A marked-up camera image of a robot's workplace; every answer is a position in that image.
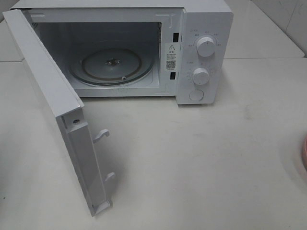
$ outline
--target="warning label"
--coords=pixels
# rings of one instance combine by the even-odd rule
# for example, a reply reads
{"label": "warning label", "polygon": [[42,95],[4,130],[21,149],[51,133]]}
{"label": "warning label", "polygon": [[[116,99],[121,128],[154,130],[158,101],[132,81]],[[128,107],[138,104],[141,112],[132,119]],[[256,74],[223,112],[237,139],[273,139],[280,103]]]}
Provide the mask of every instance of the warning label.
{"label": "warning label", "polygon": [[166,43],[165,44],[165,69],[177,70],[177,57],[180,53],[180,44]]}

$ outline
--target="table surface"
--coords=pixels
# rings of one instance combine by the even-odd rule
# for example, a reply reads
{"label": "table surface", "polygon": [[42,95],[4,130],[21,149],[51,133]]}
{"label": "table surface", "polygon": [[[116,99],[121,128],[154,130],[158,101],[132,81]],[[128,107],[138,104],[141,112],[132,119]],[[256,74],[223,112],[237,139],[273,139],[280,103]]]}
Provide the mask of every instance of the table surface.
{"label": "table surface", "polygon": [[0,223],[14,230],[306,230],[307,59],[225,60],[213,105],[85,99],[114,205],[91,217],[21,63],[0,63]]}
{"label": "table surface", "polygon": [[[301,58],[304,53],[252,1],[226,0],[234,12],[225,58]],[[20,57],[5,22],[0,23],[0,61]]]}

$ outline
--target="microwave oven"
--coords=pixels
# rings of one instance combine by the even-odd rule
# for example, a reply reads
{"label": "microwave oven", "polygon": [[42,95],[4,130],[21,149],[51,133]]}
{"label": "microwave oven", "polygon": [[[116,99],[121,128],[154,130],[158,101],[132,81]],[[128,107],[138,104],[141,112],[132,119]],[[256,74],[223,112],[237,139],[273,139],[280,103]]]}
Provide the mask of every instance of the microwave oven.
{"label": "microwave oven", "polygon": [[33,88],[56,121],[94,216],[114,177],[97,163],[81,97],[214,102],[233,13],[223,0],[20,0],[3,13]]}

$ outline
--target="power knob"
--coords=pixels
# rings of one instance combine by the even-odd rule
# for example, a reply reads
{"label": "power knob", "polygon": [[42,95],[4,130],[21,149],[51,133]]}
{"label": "power knob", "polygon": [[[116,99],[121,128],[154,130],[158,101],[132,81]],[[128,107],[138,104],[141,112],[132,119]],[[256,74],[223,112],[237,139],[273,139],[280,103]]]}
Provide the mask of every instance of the power knob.
{"label": "power knob", "polygon": [[206,36],[199,39],[196,46],[198,54],[205,58],[214,54],[216,42],[214,38]]}
{"label": "power knob", "polygon": [[195,85],[204,85],[210,79],[209,72],[204,68],[198,68],[192,73],[192,79]]}

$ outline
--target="microwave door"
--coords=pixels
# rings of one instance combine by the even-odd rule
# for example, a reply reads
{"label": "microwave door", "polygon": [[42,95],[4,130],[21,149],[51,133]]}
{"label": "microwave door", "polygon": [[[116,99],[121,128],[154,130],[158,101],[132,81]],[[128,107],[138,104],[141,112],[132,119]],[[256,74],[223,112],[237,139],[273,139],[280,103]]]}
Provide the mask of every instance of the microwave door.
{"label": "microwave door", "polygon": [[104,129],[92,139],[83,115],[84,104],[48,53],[31,24],[20,10],[3,13],[22,56],[33,88],[60,130],[92,216],[110,206],[94,142],[108,136]]}

